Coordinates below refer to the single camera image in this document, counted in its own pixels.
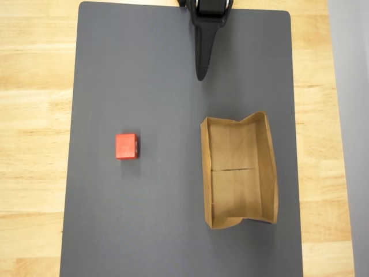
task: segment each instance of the open paper bag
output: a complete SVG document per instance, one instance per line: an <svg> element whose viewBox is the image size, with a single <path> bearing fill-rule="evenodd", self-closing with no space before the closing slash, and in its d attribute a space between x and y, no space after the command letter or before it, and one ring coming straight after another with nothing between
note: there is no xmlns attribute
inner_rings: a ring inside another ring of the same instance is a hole
<svg viewBox="0 0 369 277"><path fill-rule="evenodd" d="M268 118L240 122L205 118L201 124L205 221L212 229L242 219L277 222L278 183Z"/></svg>

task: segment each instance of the gray wall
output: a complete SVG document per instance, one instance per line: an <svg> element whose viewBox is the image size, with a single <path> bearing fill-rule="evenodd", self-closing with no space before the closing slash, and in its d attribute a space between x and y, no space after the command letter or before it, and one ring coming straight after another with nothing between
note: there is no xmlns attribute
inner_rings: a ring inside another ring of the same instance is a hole
<svg viewBox="0 0 369 277"><path fill-rule="evenodd" d="M329 0L356 276L369 276L369 1Z"/></svg>

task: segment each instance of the red block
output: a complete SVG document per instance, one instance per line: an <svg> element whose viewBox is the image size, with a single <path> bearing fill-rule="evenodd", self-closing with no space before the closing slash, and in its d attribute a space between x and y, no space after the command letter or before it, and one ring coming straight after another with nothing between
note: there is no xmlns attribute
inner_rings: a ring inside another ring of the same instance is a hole
<svg viewBox="0 0 369 277"><path fill-rule="evenodd" d="M115 158L118 160L138 158L136 134L117 134L115 136Z"/></svg>

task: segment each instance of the gray table surface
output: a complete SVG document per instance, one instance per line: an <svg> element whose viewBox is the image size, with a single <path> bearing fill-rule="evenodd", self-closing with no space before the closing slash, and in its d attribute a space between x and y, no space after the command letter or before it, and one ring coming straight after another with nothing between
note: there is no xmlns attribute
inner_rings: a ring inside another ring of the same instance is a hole
<svg viewBox="0 0 369 277"><path fill-rule="evenodd" d="M291 21L233 10L208 75L195 75L193 26L180 8L82 3L61 277L302 276ZM269 116L277 224L204 221L200 123ZM115 159L115 134L140 158Z"/></svg>
<svg viewBox="0 0 369 277"><path fill-rule="evenodd" d="M331 0L355 276L369 276L369 1Z"/></svg>

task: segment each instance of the wooden surface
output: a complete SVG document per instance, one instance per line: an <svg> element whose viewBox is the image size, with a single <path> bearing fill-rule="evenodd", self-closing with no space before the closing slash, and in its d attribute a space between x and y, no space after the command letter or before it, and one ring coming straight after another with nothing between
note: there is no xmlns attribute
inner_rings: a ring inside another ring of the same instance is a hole
<svg viewBox="0 0 369 277"><path fill-rule="evenodd" d="M0 276L59 274L79 2L0 3ZM234 8L291 14L304 275L353 276L326 0Z"/></svg>

